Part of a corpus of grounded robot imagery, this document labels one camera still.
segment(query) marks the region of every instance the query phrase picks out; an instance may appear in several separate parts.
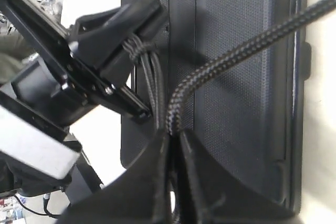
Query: black case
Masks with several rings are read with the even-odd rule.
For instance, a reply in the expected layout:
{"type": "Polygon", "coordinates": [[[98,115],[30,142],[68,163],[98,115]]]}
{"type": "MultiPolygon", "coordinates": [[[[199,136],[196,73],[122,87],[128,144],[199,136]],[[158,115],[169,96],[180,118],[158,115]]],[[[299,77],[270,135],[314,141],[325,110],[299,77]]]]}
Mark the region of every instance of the black case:
{"type": "MultiPolygon", "coordinates": [[[[161,1],[170,22],[155,42],[168,98],[198,66],[306,6],[306,0],[161,1]]],[[[208,83],[189,99],[183,117],[224,168],[295,212],[301,202],[303,82],[310,69],[304,40],[305,31],[296,33],[208,83]]],[[[132,88],[148,100],[141,68],[132,75],[132,88]]],[[[152,122],[122,118],[125,168],[153,132],[152,122]]]]}

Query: floor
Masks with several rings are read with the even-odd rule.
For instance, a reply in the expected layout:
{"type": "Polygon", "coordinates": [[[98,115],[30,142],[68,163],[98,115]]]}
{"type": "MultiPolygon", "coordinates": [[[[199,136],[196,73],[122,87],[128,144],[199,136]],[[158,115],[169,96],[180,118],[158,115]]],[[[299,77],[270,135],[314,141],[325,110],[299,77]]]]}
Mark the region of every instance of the floor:
{"type": "MultiPolygon", "coordinates": [[[[81,15],[119,5],[120,0],[64,0],[62,23],[68,27],[81,15]]],[[[335,27],[336,13],[312,24],[307,30],[313,57],[312,74],[306,81],[305,91],[300,215],[304,224],[336,223],[336,167],[333,166],[336,162],[335,27]]],[[[71,131],[82,142],[92,166],[105,184],[123,173],[120,164],[120,117],[117,114],[98,107],[73,125],[71,131]]],[[[55,197],[54,200],[60,203],[59,209],[53,209],[55,211],[61,211],[67,205],[64,199],[55,197]]]]}

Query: white surface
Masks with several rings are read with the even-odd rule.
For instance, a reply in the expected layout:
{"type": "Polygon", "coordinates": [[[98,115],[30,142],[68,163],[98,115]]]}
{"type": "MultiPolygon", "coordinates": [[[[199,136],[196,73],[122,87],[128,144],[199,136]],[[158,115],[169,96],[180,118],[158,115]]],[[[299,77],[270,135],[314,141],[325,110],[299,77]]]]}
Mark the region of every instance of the white surface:
{"type": "MultiPolygon", "coordinates": [[[[65,0],[62,22],[119,6],[120,0],[65,0]]],[[[306,82],[302,213],[305,224],[336,223],[336,14],[308,27],[312,75],[306,82]]],[[[120,164],[120,117],[97,108],[71,129],[104,183],[124,170],[120,164]]]]}
{"type": "Polygon", "coordinates": [[[1,152],[55,179],[63,179],[79,157],[1,106],[0,125],[1,152]]]}

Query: person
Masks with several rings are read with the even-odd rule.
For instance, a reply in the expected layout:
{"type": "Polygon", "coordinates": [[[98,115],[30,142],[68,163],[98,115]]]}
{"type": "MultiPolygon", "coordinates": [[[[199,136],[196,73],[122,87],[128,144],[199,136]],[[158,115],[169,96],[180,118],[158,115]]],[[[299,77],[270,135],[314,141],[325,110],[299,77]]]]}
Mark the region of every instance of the person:
{"type": "Polygon", "coordinates": [[[0,35],[0,86],[14,78],[25,66],[23,60],[34,52],[17,30],[0,35]]]}

